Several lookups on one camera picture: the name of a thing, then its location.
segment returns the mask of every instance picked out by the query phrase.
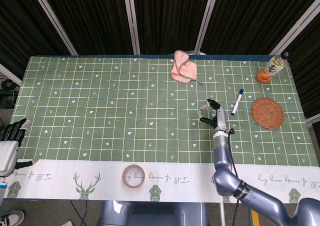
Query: grid pattern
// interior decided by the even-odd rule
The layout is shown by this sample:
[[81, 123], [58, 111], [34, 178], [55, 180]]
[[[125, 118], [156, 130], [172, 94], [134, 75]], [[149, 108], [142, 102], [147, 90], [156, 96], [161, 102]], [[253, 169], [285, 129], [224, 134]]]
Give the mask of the grid pattern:
[[[202, 85], [173, 81], [170, 59], [30, 58], [12, 118], [32, 120], [19, 156], [212, 163], [213, 130], [197, 119], [197, 109], [212, 98], [236, 131], [236, 163], [318, 165], [289, 67], [263, 85], [255, 75], [266, 62], [194, 62]], [[261, 97], [283, 108], [280, 128], [253, 121], [251, 105]]]

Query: towel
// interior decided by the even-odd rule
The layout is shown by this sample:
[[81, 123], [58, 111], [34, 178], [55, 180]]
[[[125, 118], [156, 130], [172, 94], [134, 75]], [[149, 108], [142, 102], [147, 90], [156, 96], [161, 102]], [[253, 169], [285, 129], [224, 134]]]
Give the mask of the towel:
[[183, 51], [175, 51], [171, 78], [177, 82], [197, 81], [197, 65], [189, 61], [189, 55]]

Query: shoe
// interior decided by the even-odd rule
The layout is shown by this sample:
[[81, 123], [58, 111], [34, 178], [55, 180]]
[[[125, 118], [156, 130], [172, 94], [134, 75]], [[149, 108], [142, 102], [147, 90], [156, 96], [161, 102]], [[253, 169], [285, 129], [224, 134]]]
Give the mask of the shoe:
[[17, 226], [25, 218], [24, 212], [17, 210], [0, 217], [0, 226]]

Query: bottle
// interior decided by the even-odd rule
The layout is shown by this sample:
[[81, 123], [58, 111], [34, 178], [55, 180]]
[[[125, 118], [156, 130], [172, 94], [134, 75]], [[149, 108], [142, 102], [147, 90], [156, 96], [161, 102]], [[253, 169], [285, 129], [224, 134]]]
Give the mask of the bottle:
[[271, 78], [281, 71], [288, 63], [289, 52], [282, 52], [280, 55], [276, 55], [268, 61], [265, 68], [261, 69], [256, 75], [256, 80], [260, 83], [267, 83]]

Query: whiteboard marker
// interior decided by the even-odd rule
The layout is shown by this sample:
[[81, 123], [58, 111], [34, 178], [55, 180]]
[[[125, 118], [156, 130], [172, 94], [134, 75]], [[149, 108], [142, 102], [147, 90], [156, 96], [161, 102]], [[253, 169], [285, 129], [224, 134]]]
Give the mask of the whiteboard marker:
[[241, 99], [241, 96], [242, 96], [242, 93], [243, 93], [243, 92], [244, 92], [244, 89], [240, 89], [238, 98], [236, 99], [236, 102], [235, 102], [235, 104], [234, 104], [233, 110], [232, 110], [232, 112], [231, 112], [231, 115], [232, 115], [232, 116], [236, 113], [236, 110], [237, 110], [237, 108], [238, 108], [239, 101], [240, 101], [240, 99]]

